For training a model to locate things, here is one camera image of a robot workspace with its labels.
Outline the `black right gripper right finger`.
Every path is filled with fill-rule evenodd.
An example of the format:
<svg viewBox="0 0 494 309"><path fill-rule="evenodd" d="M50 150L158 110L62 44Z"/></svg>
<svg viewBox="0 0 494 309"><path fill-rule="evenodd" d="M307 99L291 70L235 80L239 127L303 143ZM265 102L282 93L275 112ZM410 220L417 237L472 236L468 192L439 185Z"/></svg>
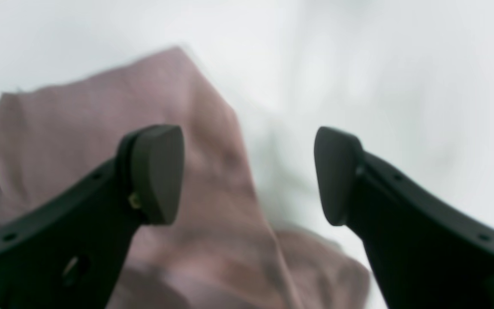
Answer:
<svg viewBox="0 0 494 309"><path fill-rule="evenodd" d="M344 131L318 129L314 163L328 223L362 240L388 308L494 309L494 229Z"/></svg>

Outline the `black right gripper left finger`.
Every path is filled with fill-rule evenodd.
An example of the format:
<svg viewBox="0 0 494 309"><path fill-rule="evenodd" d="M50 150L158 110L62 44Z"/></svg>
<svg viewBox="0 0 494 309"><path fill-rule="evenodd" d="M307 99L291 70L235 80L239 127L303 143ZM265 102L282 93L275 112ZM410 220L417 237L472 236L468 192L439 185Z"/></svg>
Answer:
<svg viewBox="0 0 494 309"><path fill-rule="evenodd" d="M141 225L171 225L184 134L154 125L65 193L0 227L0 309L103 309Z"/></svg>

